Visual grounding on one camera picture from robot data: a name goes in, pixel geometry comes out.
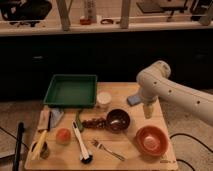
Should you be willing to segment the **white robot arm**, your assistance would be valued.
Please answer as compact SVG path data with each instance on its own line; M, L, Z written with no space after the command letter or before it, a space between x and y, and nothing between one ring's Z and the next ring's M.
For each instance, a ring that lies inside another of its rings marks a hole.
M174 103L213 127L213 95L175 83L168 79L170 66L156 61L136 77L141 101L150 105L158 97Z

